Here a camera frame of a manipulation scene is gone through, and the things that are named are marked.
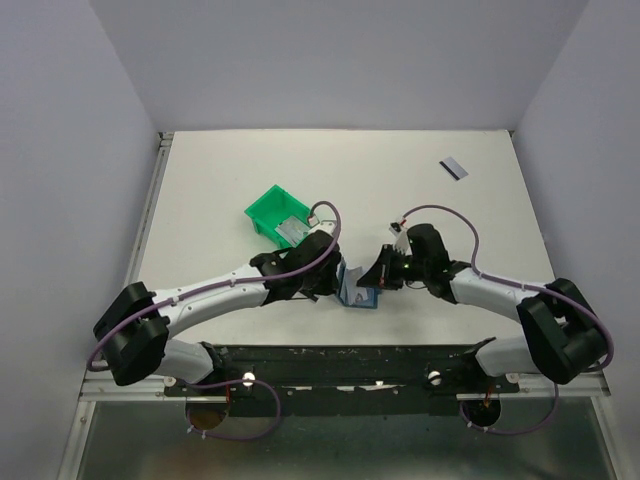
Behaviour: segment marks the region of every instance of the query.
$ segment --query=screw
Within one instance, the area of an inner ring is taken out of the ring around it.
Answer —
[[[427,375],[427,380],[429,380],[429,383],[431,385],[437,387],[442,383],[442,375],[440,375],[440,372],[438,372],[437,370],[432,370],[431,372],[429,372],[429,375]]]
[[[517,373],[507,373],[506,377],[509,383],[518,383],[520,381],[520,375]]]

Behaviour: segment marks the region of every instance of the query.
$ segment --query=gray wall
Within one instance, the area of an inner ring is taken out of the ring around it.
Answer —
[[[635,451],[640,445],[639,25],[637,0],[592,0],[515,135],[556,273],[578,280],[616,341],[607,378]]]
[[[55,478],[156,135],[86,0],[0,6],[0,477]]]
[[[163,130],[513,128],[586,0],[91,0]]]

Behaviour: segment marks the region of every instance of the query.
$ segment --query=green plastic container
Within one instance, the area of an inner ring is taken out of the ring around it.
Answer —
[[[309,226],[307,218],[310,212],[309,207],[289,195],[278,185],[271,187],[267,193],[244,211],[253,222],[256,233],[270,239],[278,248],[295,247],[277,232],[278,226],[290,217],[295,217]]]

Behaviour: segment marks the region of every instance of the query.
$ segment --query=purple cable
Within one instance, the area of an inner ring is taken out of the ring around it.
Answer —
[[[474,430],[477,430],[479,432],[488,433],[490,435],[502,435],[502,436],[506,436],[506,437],[515,437],[517,435],[526,435],[527,433],[533,433],[533,432],[535,432],[537,430],[540,430],[542,427],[547,426],[549,423],[551,423],[551,420],[553,420],[553,417],[555,417],[556,412],[558,410],[558,405],[560,403],[558,401],[560,399],[560,391],[558,389],[558,384],[557,383],[553,384],[553,391],[554,391],[553,407],[551,407],[551,410],[549,411],[549,413],[547,413],[547,416],[544,417],[542,420],[540,420],[540,422],[538,422],[534,426],[528,427],[528,428],[524,428],[522,430],[500,430],[498,428],[485,428],[485,427],[481,427],[479,425],[476,425],[471,420],[469,420],[469,417],[467,416],[467,412],[465,410],[464,402],[460,402],[460,416],[462,417],[462,419],[467,424],[467,427],[473,428]]]
[[[506,285],[508,287],[524,288],[525,290],[531,290],[533,292],[544,293],[545,295],[549,295],[551,297],[554,297],[554,298],[557,298],[558,300],[563,301],[564,303],[572,306],[576,310],[579,310],[581,313],[585,314],[587,317],[589,317],[591,320],[593,320],[593,323],[595,324],[596,328],[598,329],[598,331],[600,331],[602,336],[605,338],[605,342],[607,344],[607,356],[606,356],[606,358],[604,359],[604,361],[601,364],[595,365],[595,366],[587,369],[587,372],[596,372],[596,371],[602,370],[603,368],[609,366],[609,364],[613,360],[613,351],[614,351],[613,339],[611,338],[611,334],[609,333],[609,330],[607,330],[607,327],[604,326],[602,321],[591,310],[589,310],[588,308],[585,308],[584,306],[580,305],[575,300],[572,300],[571,298],[566,297],[565,295],[562,295],[560,293],[554,292],[553,290],[549,290],[548,288],[539,287],[537,285],[531,285],[531,284],[528,284],[528,283],[520,283],[520,282],[516,282],[516,281],[513,281],[513,280],[509,280],[508,278],[496,277],[495,275],[489,275],[487,273],[484,273],[484,272],[480,271],[480,269],[477,266],[477,262],[476,262],[477,257],[478,257],[478,250],[480,249],[480,235],[478,234],[478,230],[469,221],[469,219],[467,219],[464,215],[462,215],[461,213],[456,212],[455,210],[453,210],[453,209],[451,209],[449,207],[444,207],[442,205],[420,205],[419,207],[412,208],[407,213],[405,213],[402,217],[406,218],[409,215],[411,215],[412,213],[417,212],[418,210],[423,210],[423,209],[427,209],[427,208],[433,208],[433,209],[444,210],[445,212],[449,212],[449,213],[455,215],[456,217],[458,217],[464,223],[466,223],[467,226],[471,229],[471,232],[473,233],[473,238],[474,238],[474,241],[475,241],[475,244],[473,246],[473,252],[471,253],[471,268],[473,269],[473,271],[474,271],[474,273],[476,275],[478,275],[478,276],[480,276],[482,278],[486,278],[487,280],[490,280],[492,282],[496,282],[496,283],[500,283],[502,285]]]
[[[340,237],[340,232],[342,230],[342,219],[340,218],[340,213],[338,212],[338,209],[331,202],[328,202],[326,200],[321,200],[319,202],[316,202],[311,207],[311,213],[309,216],[311,217],[314,214],[316,208],[318,208],[321,205],[326,205],[333,211],[333,214],[336,217],[336,228],[333,232],[333,240],[327,247],[327,250],[323,252],[322,255],[316,258],[313,262],[305,265],[304,267],[299,268],[298,270],[293,270],[287,273],[281,273],[279,275],[269,275],[265,277],[238,278],[235,280],[235,282],[232,282],[232,280],[224,280],[222,282],[210,283],[209,285],[204,285],[202,287],[194,288],[193,290],[185,292],[182,295],[178,295],[178,300],[183,301],[183,300],[186,300],[187,298],[193,297],[194,295],[208,292],[210,290],[215,290],[216,288],[228,287],[228,286],[238,285],[242,283],[255,283],[255,282],[263,283],[263,282],[269,282],[274,280],[283,280],[285,278],[291,278],[291,277],[295,277],[296,275],[300,275],[308,270],[311,270],[315,266],[319,265],[331,254],[335,246],[338,244],[338,237]],[[107,333],[104,337],[102,337],[100,341],[96,344],[95,348],[93,349],[93,351],[89,355],[89,358],[87,359],[87,370],[90,372],[104,372],[106,370],[109,370],[109,366],[93,365],[93,361],[95,360],[96,356],[104,348],[107,342],[111,340],[114,337],[114,335],[116,335],[122,329],[126,328],[127,325],[129,325],[130,323],[134,322],[135,320],[138,320],[140,317],[143,317],[144,315],[147,315],[151,312],[159,310],[163,307],[169,306],[171,305],[171,303],[172,303],[172,300],[169,298],[167,300],[156,303],[154,305],[150,305],[146,308],[143,308],[139,312],[129,315],[122,322],[116,325],[112,330],[109,331],[109,333]]]
[[[195,389],[199,389],[199,390],[207,390],[210,388],[220,388],[220,387],[226,387],[227,385],[237,385],[239,383],[256,383],[258,385],[263,386],[264,388],[266,388],[267,390],[269,390],[269,393],[271,393],[271,395],[273,395],[273,399],[276,401],[276,416],[274,421],[271,423],[271,425],[269,425],[267,428],[265,428],[262,432],[260,433],[256,433],[253,435],[246,435],[246,436],[239,436],[239,437],[234,437],[232,435],[225,435],[224,433],[212,433],[209,432],[207,430],[199,430],[196,427],[193,426],[193,423],[191,422],[191,412],[189,412],[187,410],[187,421],[189,422],[190,428],[193,429],[193,431],[195,431],[196,433],[199,433],[200,435],[204,434],[205,436],[209,437],[209,438],[218,438],[220,440],[234,440],[237,442],[248,442],[251,440],[258,440],[259,438],[265,437],[267,435],[269,435],[271,432],[273,432],[275,430],[275,428],[280,425],[280,421],[282,420],[282,404],[280,403],[280,398],[278,397],[278,393],[275,391],[275,389],[269,385],[266,382],[263,382],[262,380],[229,380],[227,382],[220,382],[220,383],[210,383],[208,385],[193,385],[193,384],[189,384],[189,386],[191,388],[195,388]]]

